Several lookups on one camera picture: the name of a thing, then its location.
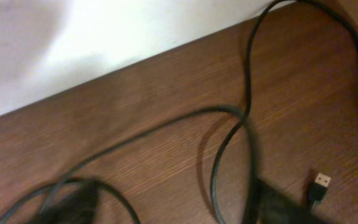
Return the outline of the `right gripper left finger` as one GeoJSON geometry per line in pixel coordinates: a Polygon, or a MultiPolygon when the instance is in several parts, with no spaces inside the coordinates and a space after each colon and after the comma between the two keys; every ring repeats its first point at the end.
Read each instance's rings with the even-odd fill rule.
{"type": "Polygon", "coordinates": [[[66,196],[43,214],[26,224],[92,224],[99,202],[95,181],[87,181],[78,190],[66,196]]]}

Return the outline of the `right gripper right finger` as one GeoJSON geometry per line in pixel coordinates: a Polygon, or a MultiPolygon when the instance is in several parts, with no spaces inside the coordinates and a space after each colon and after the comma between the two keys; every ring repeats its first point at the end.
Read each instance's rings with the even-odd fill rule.
{"type": "Polygon", "coordinates": [[[266,224],[325,224],[312,214],[325,196],[325,186],[313,182],[306,192],[306,205],[299,205],[259,179],[259,220],[266,224]]]}

